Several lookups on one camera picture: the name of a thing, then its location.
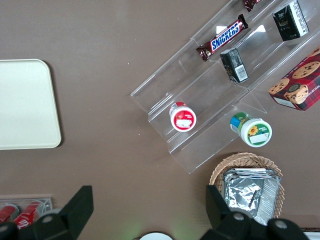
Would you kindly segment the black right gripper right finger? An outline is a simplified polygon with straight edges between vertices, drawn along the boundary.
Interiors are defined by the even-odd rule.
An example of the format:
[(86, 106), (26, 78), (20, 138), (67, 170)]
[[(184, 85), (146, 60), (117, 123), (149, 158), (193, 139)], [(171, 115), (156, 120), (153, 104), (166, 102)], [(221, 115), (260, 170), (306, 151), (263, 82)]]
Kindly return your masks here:
[(205, 209), (211, 224), (202, 240), (268, 240), (267, 227), (238, 210), (231, 211), (219, 190), (207, 185)]

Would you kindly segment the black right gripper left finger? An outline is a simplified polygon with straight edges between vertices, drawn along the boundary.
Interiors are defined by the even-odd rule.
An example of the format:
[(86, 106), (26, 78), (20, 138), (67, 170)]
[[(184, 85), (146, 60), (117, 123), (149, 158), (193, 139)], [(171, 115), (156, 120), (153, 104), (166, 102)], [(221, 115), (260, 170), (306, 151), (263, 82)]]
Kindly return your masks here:
[(25, 240), (76, 240), (94, 211), (93, 187), (82, 186), (58, 213), (47, 213), (23, 230)]

